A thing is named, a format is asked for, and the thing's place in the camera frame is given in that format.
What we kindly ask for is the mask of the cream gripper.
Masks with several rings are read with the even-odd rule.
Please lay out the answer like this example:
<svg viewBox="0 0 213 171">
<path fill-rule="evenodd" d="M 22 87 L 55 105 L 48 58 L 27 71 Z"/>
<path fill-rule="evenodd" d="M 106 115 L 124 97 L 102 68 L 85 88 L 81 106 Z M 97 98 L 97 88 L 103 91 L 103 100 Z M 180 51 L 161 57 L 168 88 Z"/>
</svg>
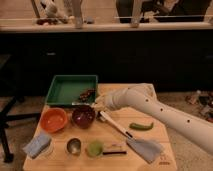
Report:
<svg viewBox="0 0 213 171">
<path fill-rule="evenodd" d="M 91 105 L 95 111 L 108 111 L 105 105 L 105 96 L 100 95 L 95 99 L 95 102 Z"/>
</svg>

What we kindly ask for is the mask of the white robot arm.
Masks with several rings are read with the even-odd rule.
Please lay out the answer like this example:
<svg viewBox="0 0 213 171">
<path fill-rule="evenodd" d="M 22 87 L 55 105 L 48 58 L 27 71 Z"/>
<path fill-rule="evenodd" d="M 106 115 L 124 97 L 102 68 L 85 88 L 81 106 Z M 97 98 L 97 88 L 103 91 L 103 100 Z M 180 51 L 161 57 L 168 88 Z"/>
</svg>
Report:
<svg viewBox="0 0 213 171">
<path fill-rule="evenodd" d="M 160 102 L 154 86 L 150 83 L 107 91 L 99 95 L 92 106 L 96 110 L 111 111 L 131 107 L 154 117 L 213 155 L 213 124 Z"/>
</svg>

